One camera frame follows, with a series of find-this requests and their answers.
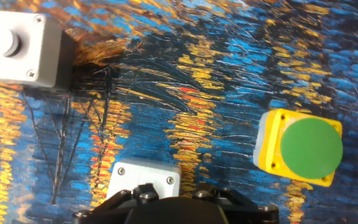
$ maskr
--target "green mushroom button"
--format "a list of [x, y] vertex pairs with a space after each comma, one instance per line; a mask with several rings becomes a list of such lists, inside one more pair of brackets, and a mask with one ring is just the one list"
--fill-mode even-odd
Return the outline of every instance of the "green mushroom button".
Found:
[[316, 118], [301, 119], [287, 127], [280, 147], [287, 167], [307, 179], [321, 179], [332, 174], [343, 155], [339, 133]]

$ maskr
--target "painted canvas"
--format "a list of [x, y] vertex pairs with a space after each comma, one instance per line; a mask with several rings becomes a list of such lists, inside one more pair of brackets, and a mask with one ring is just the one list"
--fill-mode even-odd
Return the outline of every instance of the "painted canvas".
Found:
[[[114, 163], [178, 164], [276, 203], [281, 223], [358, 223], [358, 0], [0, 0], [78, 42], [69, 92], [0, 82], [0, 223], [71, 223], [105, 200]], [[252, 163], [261, 115], [336, 119], [332, 186]]]

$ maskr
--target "white box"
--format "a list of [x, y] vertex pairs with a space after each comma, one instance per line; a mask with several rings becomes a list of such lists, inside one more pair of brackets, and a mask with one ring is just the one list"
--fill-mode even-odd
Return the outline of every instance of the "white box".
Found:
[[151, 183], [160, 199], [179, 196], [179, 166], [147, 159], [123, 159], [114, 165], [106, 199], [120, 190], [134, 190]]
[[[20, 40], [18, 50], [4, 55], [10, 45], [15, 46], [12, 34]], [[74, 41], [53, 19], [43, 14], [0, 11], [0, 80], [66, 90], [74, 53]]]

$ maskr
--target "blue painted surface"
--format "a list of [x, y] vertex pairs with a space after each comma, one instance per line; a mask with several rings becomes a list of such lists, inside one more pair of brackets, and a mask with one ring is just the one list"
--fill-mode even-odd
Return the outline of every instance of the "blue painted surface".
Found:
[[[13, 10], [30, 10], [15, 5], [15, 1], [9, 2], [12, 2], [9, 7]], [[288, 223], [291, 209], [286, 204], [287, 187], [291, 180], [259, 170], [252, 163], [252, 153], [261, 115], [273, 108], [295, 110], [298, 107], [295, 103], [299, 102], [303, 109], [310, 110], [312, 114], [338, 119], [344, 129], [344, 158], [333, 185], [330, 188], [313, 186], [314, 190], [302, 191], [306, 198], [301, 208], [305, 213], [303, 223], [358, 223], [358, 1], [289, 2], [293, 10], [287, 16], [291, 19], [299, 19], [297, 16], [300, 14], [318, 19], [316, 14], [302, 10], [305, 4], [328, 9], [329, 14], [319, 16], [323, 28], [305, 25], [324, 36], [321, 42], [301, 32], [296, 33], [296, 29], [288, 25], [289, 18], [286, 17], [282, 17], [287, 22], [285, 26], [269, 27], [267, 19], [277, 19], [273, 9], [280, 8], [280, 2], [255, 2], [245, 7], [242, 1], [234, 1], [237, 4], [234, 7], [233, 4], [226, 6], [202, 0], [183, 1], [181, 11], [176, 10], [177, 6], [168, 1], [140, 4], [126, 0], [78, 3], [85, 6], [80, 8], [65, 1], [42, 1], [40, 6], [34, 7], [39, 7], [41, 12], [49, 15], [52, 15], [50, 10], [55, 8], [63, 10], [67, 16], [64, 18], [68, 21], [61, 22], [61, 25], [67, 29], [83, 31], [81, 34], [85, 35], [83, 39], [86, 44], [125, 40], [125, 47], [129, 50], [123, 52], [119, 60], [109, 58], [103, 66], [91, 65], [92, 69], [89, 70], [81, 68], [80, 73], [89, 74], [89, 79], [84, 81], [81, 75], [75, 74], [78, 75], [76, 80], [81, 80], [78, 81], [80, 84], [75, 85], [84, 87], [82, 84], [86, 82], [100, 83], [100, 80], [93, 79], [98, 74], [92, 73], [108, 65], [120, 64], [169, 74], [169, 78], [165, 78], [125, 66], [120, 69], [119, 74], [114, 74], [117, 75], [117, 80], [110, 83], [112, 86], [159, 99], [139, 98], [138, 95], [113, 90], [111, 98], [128, 105], [126, 112], [131, 114], [130, 121], [120, 124], [120, 128], [130, 132], [129, 137], [116, 136], [115, 143], [124, 146], [124, 150], [120, 150], [119, 155], [115, 156], [116, 161], [129, 156], [140, 156], [157, 161], [178, 162], [173, 158], [177, 150], [171, 147], [175, 140], [170, 139], [165, 130], [175, 129], [170, 121], [177, 114], [196, 112], [186, 104], [186, 100], [169, 93], [171, 90], [158, 86], [158, 83], [194, 88], [219, 96], [219, 100], [208, 99], [215, 105], [211, 108], [214, 113], [211, 120], [216, 123], [216, 130], [214, 136], [207, 136], [212, 148], [197, 149], [201, 154], [210, 153], [212, 162], [202, 161], [198, 164], [195, 170], [196, 182], [202, 180], [219, 187], [232, 187], [257, 203], [277, 203], [280, 207], [280, 221]], [[102, 6], [117, 8], [118, 11]], [[176, 14], [157, 6], [169, 7]], [[275, 22], [278, 27], [282, 21]], [[121, 32], [110, 34], [104, 28], [121, 28]], [[292, 39], [285, 42], [275, 34], [290, 34]], [[206, 40], [212, 43], [208, 50], [190, 49], [190, 46], [200, 46]], [[290, 55], [294, 55], [300, 50], [296, 45], [297, 40], [318, 42], [317, 47], [305, 50], [310, 54], [309, 57], [297, 60], [321, 64], [324, 71], [332, 75], [323, 76], [305, 71], [303, 73], [310, 75], [310, 81], [307, 82], [280, 73], [293, 71], [293, 67], [278, 64], [274, 47], [279, 45], [288, 50]], [[189, 55], [192, 61], [200, 58], [211, 60], [212, 62], [205, 63], [205, 67], [212, 70], [211, 80], [222, 83], [224, 89], [205, 88], [191, 76], [191, 72], [179, 70], [177, 65], [183, 63], [178, 61], [183, 55]], [[285, 80], [292, 80], [293, 83], [283, 84], [282, 81]], [[315, 105], [306, 96], [284, 94], [284, 90], [295, 87], [307, 88], [310, 82], [320, 83], [322, 86], [314, 88], [315, 92], [327, 95], [331, 100]], [[106, 97], [106, 93], [102, 91], [105, 88], [107, 87], [96, 89], [103, 99]], [[71, 92], [75, 102], [89, 101], [90, 97], [94, 97], [77, 91], [78, 89]], [[12, 162], [13, 181], [9, 191], [12, 201], [8, 203], [6, 220], [21, 223], [20, 217], [26, 217], [33, 223], [69, 222], [72, 212], [89, 208], [92, 201], [90, 178], [94, 162], [91, 160], [97, 153], [91, 151], [94, 147], [91, 137], [95, 133], [91, 133], [91, 123], [86, 119], [67, 176], [57, 193], [55, 204], [52, 204], [53, 181], [48, 174], [47, 165], [51, 167], [53, 174], [60, 163], [65, 171], [85, 115], [72, 111], [65, 156], [58, 162], [59, 140], [54, 134], [46, 102], [34, 90], [25, 88], [23, 92], [28, 105], [22, 114], [27, 116], [27, 121], [20, 124], [22, 136], [13, 147], [17, 154]], [[56, 96], [48, 93], [47, 98], [60, 129], [65, 96], [59, 95], [58, 100], [53, 100]], [[30, 108], [34, 112], [37, 127], [49, 130], [48, 133], [42, 133], [39, 140], [32, 125]], [[45, 148], [46, 160], [40, 143]], [[209, 170], [209, 178], [200, 174], [200, 167]], [[23, 195], [30, 197], [20, 201], [19, 198]]]

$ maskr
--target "bolt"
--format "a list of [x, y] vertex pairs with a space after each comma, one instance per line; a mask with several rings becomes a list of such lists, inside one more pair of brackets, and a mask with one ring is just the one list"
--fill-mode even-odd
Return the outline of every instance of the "bolt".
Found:
[[154, 198], [155, 196], [156, 196], [156, 194], [154, 192], [146, 192], [146, 193], [139, 195], [139, 198], [150, 199], [150, 198]]
[[208, 195], [209, 195], [209, 193], [206, 190], [200, 190], [200, 191], [196, 192], [196, 196], [198, 198], [205, 198], [205, 197], [208, 197]]
[[122, 167], [120, 167], [120, 168], [118, 169], [118, 174], [119, 174], [119, 175], [124, 175], [124, 174], [125, 174], [125, 169], [122, 168]]
[[173, 179], [173, 177], [168, 177], [167, 178], [167, 183], [168, 184], [173, 184], [175, 182], [175, 180]]
[[91, 214], [91, 212], [89, 210], [81, 210], [81, 211], [74, 213], [74, 216], [78, 217], [78, 218], [85, 218], [90, 214]]
[[44, 21], [44, 17], [41, 16], [41, 15], [38, 15], [38, 16], [36, 16], [36, 17], [34, 18], [34, 22], [35, 22], [35, 23], [41, 23], [41, 22], [43, 22], [43, 21]]
[[269, 205], [262, 206], [262, 210], [264, 212], [272, 212], [272, 211], [278, 210], [278, 207], [277, 207], [277, 205], [269, 204]]
[[28, 80], [33, 81], [37, 78], [37, 72], [35, 70], [29, 70], [26, 74]]

